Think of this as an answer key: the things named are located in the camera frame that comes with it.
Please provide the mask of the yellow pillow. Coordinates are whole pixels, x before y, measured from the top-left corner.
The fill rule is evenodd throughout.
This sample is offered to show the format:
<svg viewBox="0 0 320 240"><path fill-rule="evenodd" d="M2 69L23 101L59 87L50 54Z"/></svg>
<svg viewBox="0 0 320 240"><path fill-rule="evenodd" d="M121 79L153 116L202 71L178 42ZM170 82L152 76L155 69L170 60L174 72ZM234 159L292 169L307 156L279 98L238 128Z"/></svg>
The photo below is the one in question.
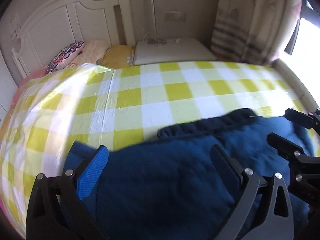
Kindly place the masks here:
<svg viewBox="0 0 320 240"><path fill-rule="evenodd" d="M106 51L101 66L122 69L133 65L135 48L127 45L116 45Z"/></svg>

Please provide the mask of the white wardrobe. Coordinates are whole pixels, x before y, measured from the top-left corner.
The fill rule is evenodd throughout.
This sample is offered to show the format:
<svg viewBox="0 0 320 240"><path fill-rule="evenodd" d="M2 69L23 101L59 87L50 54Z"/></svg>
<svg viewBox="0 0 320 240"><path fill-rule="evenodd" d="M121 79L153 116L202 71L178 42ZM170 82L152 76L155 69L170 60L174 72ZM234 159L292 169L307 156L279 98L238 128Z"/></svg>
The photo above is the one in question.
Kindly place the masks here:
<svg viewBox="0 0 320 240"><path fill-rule="evenodd" d="M0 53L0 104L1 125L12 104L13 97L17 91L17 85L13 80L7 65Z"/></svg>

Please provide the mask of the white slim lamp pole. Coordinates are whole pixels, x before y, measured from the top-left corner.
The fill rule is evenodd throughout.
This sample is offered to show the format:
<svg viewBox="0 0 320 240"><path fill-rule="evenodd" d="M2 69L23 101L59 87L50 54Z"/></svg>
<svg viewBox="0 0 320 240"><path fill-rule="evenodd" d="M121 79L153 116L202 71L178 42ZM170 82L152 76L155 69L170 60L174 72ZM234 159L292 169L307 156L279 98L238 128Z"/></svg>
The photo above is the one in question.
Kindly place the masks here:
<svg viewBox="0 0 320 240"><path fill-rule="evenodd" d="M150 0L150 2L151 2L152 29L153 29L152 39L155 42L157 40L157 25L156 25L155 2L154 2L154 0Z"/></svg>

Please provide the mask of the yellow checkered bed sheet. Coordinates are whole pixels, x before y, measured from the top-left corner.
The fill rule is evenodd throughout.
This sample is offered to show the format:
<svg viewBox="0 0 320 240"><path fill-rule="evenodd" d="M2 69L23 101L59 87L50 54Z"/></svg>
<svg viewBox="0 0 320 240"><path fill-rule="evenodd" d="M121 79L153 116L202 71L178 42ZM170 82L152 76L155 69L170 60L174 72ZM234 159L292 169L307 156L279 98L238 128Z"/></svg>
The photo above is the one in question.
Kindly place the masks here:
<svg viewBox="0 0 320 240"><path fill-rule="evenodd" d="M111 69L95 64L25 78L1 127L1 208L20 236L39 173L57 176L73 142L117 150L159 128L250 108L303 111L284 74L234 62L171 62Z"/></svg>

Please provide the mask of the patterned curtain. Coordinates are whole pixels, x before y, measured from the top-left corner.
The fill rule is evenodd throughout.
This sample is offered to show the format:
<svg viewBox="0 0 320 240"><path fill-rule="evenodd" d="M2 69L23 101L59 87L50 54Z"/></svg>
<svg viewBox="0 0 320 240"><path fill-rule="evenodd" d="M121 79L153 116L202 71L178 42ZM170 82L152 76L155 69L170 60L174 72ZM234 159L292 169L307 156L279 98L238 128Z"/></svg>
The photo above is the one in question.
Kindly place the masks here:
<svg viewBox="0 0 320 240"><path fill-rule="evenodd" d="M296 28L302 0L219 0L210 49L222 61L272 64Z"/></svg>

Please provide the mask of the blue quilted jacket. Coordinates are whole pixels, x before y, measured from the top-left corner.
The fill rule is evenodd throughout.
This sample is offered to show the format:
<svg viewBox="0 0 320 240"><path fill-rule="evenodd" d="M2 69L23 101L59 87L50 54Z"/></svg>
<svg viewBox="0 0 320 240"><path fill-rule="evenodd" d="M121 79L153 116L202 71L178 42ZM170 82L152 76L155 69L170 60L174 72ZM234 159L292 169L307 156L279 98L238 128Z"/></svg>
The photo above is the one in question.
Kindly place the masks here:
<svg viewBox="0 0 320 240"><path fill-rule="evenodd" d="M279 172L289 180L286 160L267 143L270 133L315 153L303 127L237 109L168 126L155 140L111 151L84 206L109 239L208 239L236 201L210 159L212 147L258 175Z"/></svg>

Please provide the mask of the white wooden headboard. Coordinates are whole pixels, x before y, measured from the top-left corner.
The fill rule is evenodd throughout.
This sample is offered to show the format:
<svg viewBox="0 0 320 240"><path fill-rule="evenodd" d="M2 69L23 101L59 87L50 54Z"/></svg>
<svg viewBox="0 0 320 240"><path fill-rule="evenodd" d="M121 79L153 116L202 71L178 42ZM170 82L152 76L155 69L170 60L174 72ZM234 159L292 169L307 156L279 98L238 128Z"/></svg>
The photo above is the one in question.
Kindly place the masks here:
<svg viewBox="0 0 320 240"><path fill-rule="evenodd" d="M108 46L136 44L130 0L49 0L38 7L17 34L20 50L12 59L22 77L45 67L75 41L102 39Z"/></svg>

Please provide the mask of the beige plush pillow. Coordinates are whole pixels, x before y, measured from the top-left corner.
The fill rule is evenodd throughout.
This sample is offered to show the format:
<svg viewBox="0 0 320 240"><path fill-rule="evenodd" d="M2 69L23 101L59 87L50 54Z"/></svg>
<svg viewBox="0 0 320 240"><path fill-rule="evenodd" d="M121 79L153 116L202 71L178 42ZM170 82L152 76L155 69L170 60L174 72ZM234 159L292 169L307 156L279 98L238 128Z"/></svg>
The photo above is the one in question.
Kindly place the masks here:
<svg viewBox="0 0 320 240"><path fill-rule="evenodd" d="M102 62L109 45L103 40L93 40L85 44L81 53L71 62L71 67L84 63L99 64Z"/></svg>

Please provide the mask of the white bedside table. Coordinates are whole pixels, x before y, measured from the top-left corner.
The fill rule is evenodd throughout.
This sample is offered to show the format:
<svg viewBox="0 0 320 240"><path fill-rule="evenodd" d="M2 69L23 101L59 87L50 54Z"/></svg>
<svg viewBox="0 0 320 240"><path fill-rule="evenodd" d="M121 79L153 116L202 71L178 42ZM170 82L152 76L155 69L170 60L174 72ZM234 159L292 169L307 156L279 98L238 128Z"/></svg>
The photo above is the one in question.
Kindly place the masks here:
<svg viewBox="0 0 320 240"><path fill-rule="evenodd" d="M195 38L167 38L164 42L138 42L133 64L216 60L217 57Z"/></svg>

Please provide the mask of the dark framed window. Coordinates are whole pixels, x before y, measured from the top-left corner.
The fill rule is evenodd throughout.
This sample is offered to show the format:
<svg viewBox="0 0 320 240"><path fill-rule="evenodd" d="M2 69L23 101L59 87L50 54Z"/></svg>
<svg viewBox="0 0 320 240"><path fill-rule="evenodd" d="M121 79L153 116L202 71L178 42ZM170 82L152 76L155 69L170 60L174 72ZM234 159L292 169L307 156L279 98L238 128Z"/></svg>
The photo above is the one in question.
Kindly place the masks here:
<svg viewBox="0 0 320 240"><path fill-rule="evenodd" d="M319 59L319 14L308 0L302 0L300 17L285 52L297 60Z"/></svg>

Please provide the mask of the colourful patterned pillow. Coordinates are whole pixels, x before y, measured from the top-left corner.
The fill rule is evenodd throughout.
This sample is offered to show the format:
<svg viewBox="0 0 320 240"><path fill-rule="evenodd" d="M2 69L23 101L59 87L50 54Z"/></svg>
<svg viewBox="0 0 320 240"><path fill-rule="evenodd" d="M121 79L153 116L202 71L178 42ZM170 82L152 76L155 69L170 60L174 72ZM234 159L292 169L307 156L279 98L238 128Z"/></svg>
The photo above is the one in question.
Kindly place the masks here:
<svg viewBox="0 0 320 240"><path fill-rule="evenodd" d="M84 41L76 41L63 48L48 64L46 74L66 68L82 52L84 46Z"/></svg>

